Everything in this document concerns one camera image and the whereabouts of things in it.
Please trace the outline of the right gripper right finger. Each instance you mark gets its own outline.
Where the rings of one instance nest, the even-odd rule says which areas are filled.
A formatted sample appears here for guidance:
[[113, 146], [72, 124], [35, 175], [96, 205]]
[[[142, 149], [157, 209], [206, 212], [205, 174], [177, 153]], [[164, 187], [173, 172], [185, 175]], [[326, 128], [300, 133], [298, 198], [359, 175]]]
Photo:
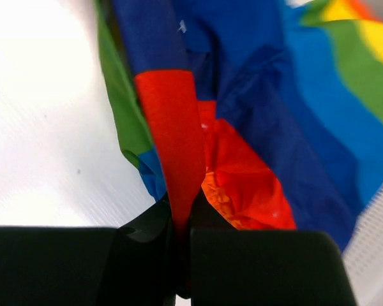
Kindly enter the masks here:
[[207, 201], [189, 216], [192, 305], [355, 305], [334, 241], [325, 233], [238, 230]]

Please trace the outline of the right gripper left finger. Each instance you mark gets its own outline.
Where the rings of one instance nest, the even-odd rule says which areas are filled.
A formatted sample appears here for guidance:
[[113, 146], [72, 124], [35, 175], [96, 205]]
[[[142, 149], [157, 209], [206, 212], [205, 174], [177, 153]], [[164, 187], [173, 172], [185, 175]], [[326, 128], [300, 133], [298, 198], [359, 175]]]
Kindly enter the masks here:
[[163, 197], [118, 228], [0, 226], [0, 305], [173, 305]]

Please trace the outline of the rainbow striped shorts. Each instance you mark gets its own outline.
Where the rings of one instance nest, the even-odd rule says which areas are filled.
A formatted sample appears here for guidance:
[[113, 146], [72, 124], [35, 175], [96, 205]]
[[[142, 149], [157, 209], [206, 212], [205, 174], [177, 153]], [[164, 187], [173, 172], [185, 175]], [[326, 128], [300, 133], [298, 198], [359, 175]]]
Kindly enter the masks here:
[[203, 192], [239, 230], [340, 249], [383, 185], [383, 20], [360, 1], [96, 1], [123, 156], [177, 234]]

